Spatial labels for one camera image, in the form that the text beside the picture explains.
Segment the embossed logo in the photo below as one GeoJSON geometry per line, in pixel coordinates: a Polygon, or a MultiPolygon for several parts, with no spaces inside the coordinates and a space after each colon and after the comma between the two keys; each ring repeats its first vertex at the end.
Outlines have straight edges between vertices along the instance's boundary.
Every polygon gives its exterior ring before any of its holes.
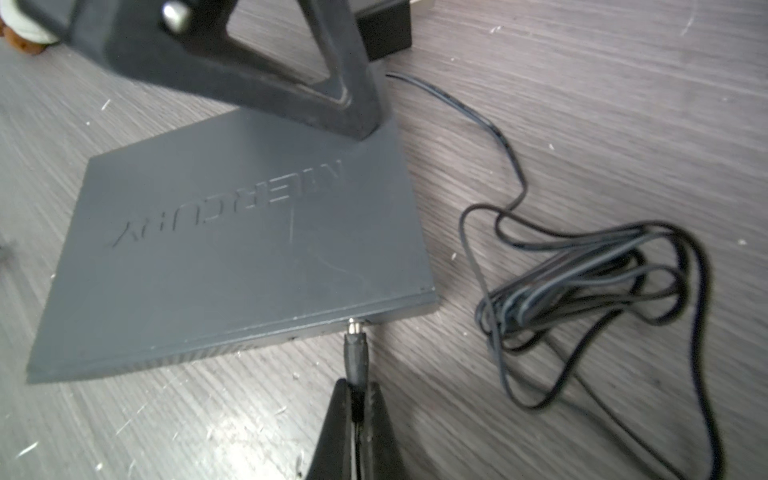
{"type": "Polygon", "coordinates": [[[125,228],[112,243],[112,248],[130,241],[138,242],[157,233],[198,227],[253,208],[266,208],[307,194],[328,191],[342,185],[344,181],[342,161],[337,160],[317,168],[306,168],[253,186],[238,188],[231,193],[186,202],[174,210],[160,212],[156,217],[127,221],[125,228]]]}

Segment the orange object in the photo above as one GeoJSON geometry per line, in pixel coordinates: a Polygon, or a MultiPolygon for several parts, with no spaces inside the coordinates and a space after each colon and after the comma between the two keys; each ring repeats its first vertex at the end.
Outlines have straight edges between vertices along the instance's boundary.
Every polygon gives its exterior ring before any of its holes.
{"type": "Polygon", "coordinates": [[[4,36],[8,44],[21,53],[26,53],[27,55],[37,55],[45,50],[47,45],[41,45],[39,43],[34,43],[33,41],[25,40],[19,37],[15,31],[11,30],[10,27],[3,24],[2,20],[0,20],[0,24],[2,24],[2,34],[0,36],[4,36]]]}

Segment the thin black wire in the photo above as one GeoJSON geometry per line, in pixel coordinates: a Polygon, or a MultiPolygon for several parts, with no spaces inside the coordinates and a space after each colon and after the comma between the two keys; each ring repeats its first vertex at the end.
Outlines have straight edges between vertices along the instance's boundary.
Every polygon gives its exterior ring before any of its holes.
{"type": "MultiPolygon", "coordinates": [[[[433,84],[396,72],[388,72],[387,76],[421,88],[483,127],[502,146],[520,183],[520,193],[505,207],[473,204],[462,212],[458,222],[462,247],[483,293],[475,310],[475,322],[488,338],[488,347],[498,366],[499,380],[507,397],[523,409],[539,412],[558,399],[568,380],[573,377],[621,430],[680,480],[684,480],[685,475],[623,422],[578,374],[576,367],[587,348],[622,313],[629,313],[654,326],[667,325],[680,318],[690,299],[689,289],[693,282],[690,258],[693,257],[698,270],[698,286],[690,337],[691,376],[710,443],[712,466],[709,478],[722,478],[726,466],[725,452],[707,394],[702,365],[710,300],[710,263],[696,237],[672,223],[657,220],[628,223],[591,233],[563,233],[520,217],[513,210],[528,194],[528,181],[514,149],[501,130],[489,119],[433,84]],[[465,230],[469,214],[480,210],[496,214],[494,231],[502,243],[528,252],[554,252],[554,256],[522,276],[490,290],[465,230]],[[502,229],[502,224],[510,220],[556,240],[530,242],[514,238],[502,229]],[[649,242],[667,242],[677,256],[677,265],[648,263],[641,247],[649,242]],[[647,292],[644,290],[646,280],[653,272],[665,273],[670,277],[670,282],[659,290],[647,292]],[[627,283],[630,286],[626,291],[616,292],[619,286],[627,283]],[[611,289],[595,292],[605,287],[611,289]],[[649,316],[642,310],[642,303],[661,299],[674,299],[673,305],[664,313],[649,316]],[[595,313],[601,313],[602,316],[584,334],[570,355],[549,335],[550,330],[559,323],[595,313]],[[533,332],[533,336],[520,343],[519,338],[523,332],[533,332]],[[509,346],[512,340],[518,344],[509,346]],[[509,385],[509,376],[518,380],[521,377],[507,365],[506,356],[521,355],[541,343],[555,352],[563,361],[564,368],[548,391],[544,392],[537,387],[544,393],[544,397],[529,405],[522,402],[509,385]]],[[[535,381],[524,379],[523,383],[534,385],[535,381]]]]}

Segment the gray metal box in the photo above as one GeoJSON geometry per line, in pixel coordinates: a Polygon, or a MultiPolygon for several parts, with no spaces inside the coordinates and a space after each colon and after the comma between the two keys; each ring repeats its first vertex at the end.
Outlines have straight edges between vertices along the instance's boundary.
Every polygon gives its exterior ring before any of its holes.
{"type": "Polygon", "coordinates": [[[28,381],[183,362],[436,300],[391,115],[354,141],[240,109],[91,159],[28,381]]]}

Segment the gray wood grain surface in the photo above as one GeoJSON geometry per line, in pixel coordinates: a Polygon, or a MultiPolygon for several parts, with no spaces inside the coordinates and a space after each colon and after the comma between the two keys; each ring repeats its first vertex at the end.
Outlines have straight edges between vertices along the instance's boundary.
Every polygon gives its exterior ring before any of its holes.
{"type": "MultiPolygon", "coordinates": [[[[317,71],[285,2],[240,6],[238,34],[317,71]]],[[[716,272],[707,378],[730,478],[768,468],[768,4],[760,0],[439,0],[390,68],[498,122],[531,178],[521,209],[589,230],[660,218],[700,235],[716,272]]],[[[567,406],[531,416],[505,399],[471,313],[478,287],[455,232],[471,202],[503,203],[511,169],[478,128],[391,85],[439,310],[371,332],[414,478],[646,478],[567,406]],[[458,253],[452,260],[453,253],[458,253]]],[[[340,336],[89,382],[25,385],[24,369],[89,157],[231,109],[122,78],[57,46],[0,45],[0,478],[297,478],[333,382],[340,336]]],[[[537,259],[470,233],[492,283],[537,259]]],[[[573,342],[580,326],[560,337],[573,342]]],[[[691,392],[689,322],[619,322],[582,372],[692,478],[709,454],[691,392]]],[[[551,379],[546,352],[521,368],[551,379]]],[[[576,386],[568,395],[593,409],[576,386]]]]}

